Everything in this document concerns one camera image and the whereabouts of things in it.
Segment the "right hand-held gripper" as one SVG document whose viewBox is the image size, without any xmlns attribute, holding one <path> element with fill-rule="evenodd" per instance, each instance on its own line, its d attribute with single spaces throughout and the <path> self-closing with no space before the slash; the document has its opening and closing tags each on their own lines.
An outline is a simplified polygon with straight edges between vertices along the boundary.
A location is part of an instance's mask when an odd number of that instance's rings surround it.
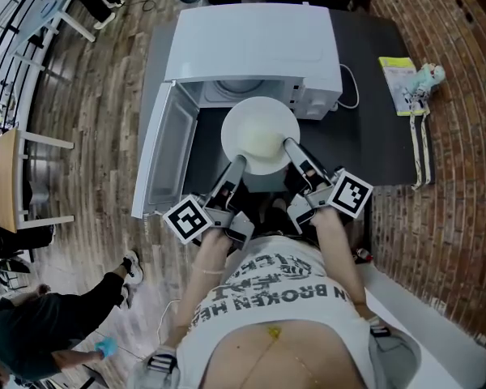
<svg viewBox="0 0 486 389">
<path fill-rule="evenodd" d="M 352 219 L 358 217 L 372 194 L 370 184 L 343 167 L 329 175 L 317 166 L 316 158 L 291 137 L 284 140 L 283 147 L 307 183 L 287 207 L 287 214 L 298 233 L 302 233 L 302 225 L 324 207 L 332 207 Z"/>
</svg>

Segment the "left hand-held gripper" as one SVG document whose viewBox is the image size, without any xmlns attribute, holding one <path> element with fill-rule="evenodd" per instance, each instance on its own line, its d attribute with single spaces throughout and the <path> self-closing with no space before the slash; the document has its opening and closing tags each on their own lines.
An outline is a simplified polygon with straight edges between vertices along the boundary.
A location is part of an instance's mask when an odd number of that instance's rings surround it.
<svg viewBox="0 0 486 389">
<path fill-rule="evenodd" d="M 208 229 L 221 229 L 232 240 L 232 248 L 243 250 L 254 233 L 254 223 L 230 204 L 245 172 L 247 159 L 236 155 L 224 170 L 223 182 L 210 194 L 190 194 L 169 209 L 164 222 L 183 245 L 201 246 L 202 235 Z"/>
</svg>

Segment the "white round plate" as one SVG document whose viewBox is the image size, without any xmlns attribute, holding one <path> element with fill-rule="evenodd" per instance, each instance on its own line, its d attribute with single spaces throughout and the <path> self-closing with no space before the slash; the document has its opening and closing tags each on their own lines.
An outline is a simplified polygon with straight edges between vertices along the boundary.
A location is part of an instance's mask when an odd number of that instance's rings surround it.
<svg viewBox="0 0 486 389">
<path fill-rule="evenodd" d="M 221 143 L 226 157 L 246 158 L 247 173 L 268 175 L 283 169 L 289 162 L 284 150 L 288 138 L 301 140 L 294 113 L 282 102 L 256 96 L 230 109 L 221 129 Z"/>
</svg>

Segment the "white microwave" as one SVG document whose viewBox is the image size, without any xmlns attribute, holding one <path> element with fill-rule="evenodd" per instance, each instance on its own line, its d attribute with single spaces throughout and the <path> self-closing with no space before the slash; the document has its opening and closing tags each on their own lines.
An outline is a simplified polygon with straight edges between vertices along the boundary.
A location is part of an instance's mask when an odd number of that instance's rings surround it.
<svg viewBox="0 0 486 389">
<path fill-rule="evenodd" d="M 216 80 L 262 79 L 243 96 Z M 165 213 L 181 199 L 202 109 L 230 108 L 254 96 L 284 103 L 299 119 L 320 120 L 343 92 L 327 8 L 239 3 L 185 9 L 155 27 L 139 117 L 139 169 L 131 214 Z"/>
</svg>

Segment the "person's left forearm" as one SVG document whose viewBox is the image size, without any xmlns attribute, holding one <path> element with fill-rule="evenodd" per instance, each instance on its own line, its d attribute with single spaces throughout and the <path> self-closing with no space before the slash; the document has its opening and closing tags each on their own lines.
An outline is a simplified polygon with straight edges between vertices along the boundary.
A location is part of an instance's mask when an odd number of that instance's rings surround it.
<svg viewBox="0 0 486 389">
<path fill-rule="evenodd" d="M 192 264 L 189 283 L 177 309 L 178 327 L 187 329 L 198 304 L 213 288 L 220 285 L 231 246 L 231 239 L 222 229 L 208 229 L 204 232 L 199 252 Z"/>
</svg>

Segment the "person's right forearm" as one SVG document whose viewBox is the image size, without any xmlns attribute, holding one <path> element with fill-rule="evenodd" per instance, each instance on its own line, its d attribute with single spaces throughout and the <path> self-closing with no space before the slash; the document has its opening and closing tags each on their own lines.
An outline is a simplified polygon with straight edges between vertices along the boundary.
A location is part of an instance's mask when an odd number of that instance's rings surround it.
<svg viewBox="0 0 486 389">
<path fill-rule="evenodd" d="M 347 292 L 361 317 L 370 319 L 363 280 L 356 268 L 346 231 L 334 208 L 317 210 L 311 220 L 325 264 L 326 274 Z"/>
</svg>

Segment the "person's black trousers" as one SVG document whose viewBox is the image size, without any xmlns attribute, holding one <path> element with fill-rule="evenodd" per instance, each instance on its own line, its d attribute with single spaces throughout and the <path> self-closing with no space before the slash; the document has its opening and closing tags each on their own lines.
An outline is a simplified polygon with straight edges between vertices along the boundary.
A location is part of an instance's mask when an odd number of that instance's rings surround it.
<svg viewBox="0 0 486 389">
<path fill-rule="evenodd" d="M 318 248 L 314 226 L 306 222 L 302 225 L 302 233 L 298 233 L 287 212 L 295 194 L 301 191 L 301 187 L 305 187 L 303 178 L 293 164 L 288 165 L 283 175 L 286 190 L 250 192 L 247 185 L 241 181 L 230 203 L 238 211 L 243 211 L 254 224 L 253 238 L 282 235 Z"/>
</svg>

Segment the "yellow-edged booklet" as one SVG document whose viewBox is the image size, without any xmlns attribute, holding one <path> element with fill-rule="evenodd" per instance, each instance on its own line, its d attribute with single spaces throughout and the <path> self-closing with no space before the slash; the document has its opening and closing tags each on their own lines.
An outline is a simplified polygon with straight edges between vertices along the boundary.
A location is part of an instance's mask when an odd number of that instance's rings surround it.
<svg viewBox="0 0 486 389">
<path fill-rule="evenodd" d="M 378 61 L 386 78 L 396 114 L 400 117 L 410 116 L 413 109 L 407 82 L 416 73 L 412 60 L 410 58 L 380 57 Z"/>
</svg>

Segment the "white printed t-shirt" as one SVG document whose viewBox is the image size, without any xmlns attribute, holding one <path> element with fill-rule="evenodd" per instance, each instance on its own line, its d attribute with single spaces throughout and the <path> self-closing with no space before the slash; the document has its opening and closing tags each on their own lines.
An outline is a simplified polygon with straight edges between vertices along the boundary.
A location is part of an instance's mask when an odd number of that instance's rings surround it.
<svg viewBox="0 0 486 389">
<path fill-rule="evenodd" d="M 179 389 L 198 389 L 218 343 L 257 323 L 305 320 L 324 324 L 343 340 L 368 389 L 378 389 L 369 354 L 370 325 L 349 294 L 326 276 L 321 254 L 292 239 L 252 240 L 237 269 L 196 306 L 177 347 Z"/>
</svg>

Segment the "teal plush toy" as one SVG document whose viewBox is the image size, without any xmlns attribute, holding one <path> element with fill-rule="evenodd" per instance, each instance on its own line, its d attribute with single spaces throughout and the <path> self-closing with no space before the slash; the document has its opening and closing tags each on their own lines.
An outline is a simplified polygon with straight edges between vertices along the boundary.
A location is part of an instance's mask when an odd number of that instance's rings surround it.
<svg viewBox="0 0 486 389">
<path fill-rule="evenodd" d="M 405 83 L 407 94 L 411 98 L 429 97 L 433 87 L 439 85 L 446 78 L 443 66 L 425 63 L 415 74 L 410 75 Z"/>
</svg>

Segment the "white low cabinet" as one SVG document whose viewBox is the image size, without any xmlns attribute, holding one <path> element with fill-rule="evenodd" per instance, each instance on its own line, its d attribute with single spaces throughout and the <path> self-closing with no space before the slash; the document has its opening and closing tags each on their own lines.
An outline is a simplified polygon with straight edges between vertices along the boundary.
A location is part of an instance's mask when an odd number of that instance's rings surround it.
<svg viewBox="0 0 486 389">
<path fill-rule="evenodd" d="M 480 389 L 486 381 L 486 349 L 381 273 L 372 264 L 357 269 L 371 310 L 420 345 L 422 363 L 409 389 Z"/>
</svg>

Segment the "blue glove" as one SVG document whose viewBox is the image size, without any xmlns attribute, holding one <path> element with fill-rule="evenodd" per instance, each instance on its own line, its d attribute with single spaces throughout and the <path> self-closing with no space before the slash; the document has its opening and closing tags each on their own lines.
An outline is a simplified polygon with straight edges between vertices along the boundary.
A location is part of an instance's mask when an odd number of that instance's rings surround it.
<svg viewBox="0 0 486 389">
<path fill-rule="evenodd" d="M 117 352 L 117 341 L 112 337 L 105 337 L 95 343 L 94 349 L 101 354 L 102 358 L 111 357 Z"/>
</svg>

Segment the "wooden table with white legs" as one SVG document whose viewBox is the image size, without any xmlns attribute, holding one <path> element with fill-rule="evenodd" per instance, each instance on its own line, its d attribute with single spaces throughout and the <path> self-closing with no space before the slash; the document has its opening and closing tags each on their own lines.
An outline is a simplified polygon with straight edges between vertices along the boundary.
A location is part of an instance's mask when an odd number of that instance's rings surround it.
<svg viewBox="0 0 486 389">
<path fill-rule="evenodd" d="M 57 216 L 39 220 L 26 220 L 23 208 L 23 153 L 26 142 L 45 144 L 50 147 L 73 149 L 75 145 L 61 139 L 38 135 L 14 128 L 0 137 L 0 227 L 15 233 L 52 224 L 65 224 L 75 220 L 73 216 Z"/>
</svg>

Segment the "black equipment pile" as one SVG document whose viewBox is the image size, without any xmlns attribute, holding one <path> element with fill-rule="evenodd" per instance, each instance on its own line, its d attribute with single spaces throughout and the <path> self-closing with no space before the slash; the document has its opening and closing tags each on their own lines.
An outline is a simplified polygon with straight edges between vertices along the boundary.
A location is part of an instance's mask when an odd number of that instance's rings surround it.
<svg viewBox="0 0 486 389">
<path fill-rule="evenodd" d="M 46 225 L 31 229 L 21 229 L 12 233 L 0 227 L 0 272 L 30 274 L 29 266 L 19 259 L 24 251 L 47 247 L 53 241 L 54 226 Z M 0 284 L 7 285 L 0 279 Z"/>
</svg>

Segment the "black metal railing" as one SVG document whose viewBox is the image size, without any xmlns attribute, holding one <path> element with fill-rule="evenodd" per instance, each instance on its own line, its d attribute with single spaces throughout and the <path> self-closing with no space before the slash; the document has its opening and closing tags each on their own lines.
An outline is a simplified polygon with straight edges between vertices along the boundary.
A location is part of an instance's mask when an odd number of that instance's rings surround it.
<svg viewBox="0 0 486 389">
<path fill-rule="evenodd" d="M 28 85 L 29 64 L 43 48 L 43 32 L 22 37 L 21 28 L 41 0 L 8 0 L 0 12 L 0 128 L 10 129 L 19 123 L 23 91 Z"/>
</svg>

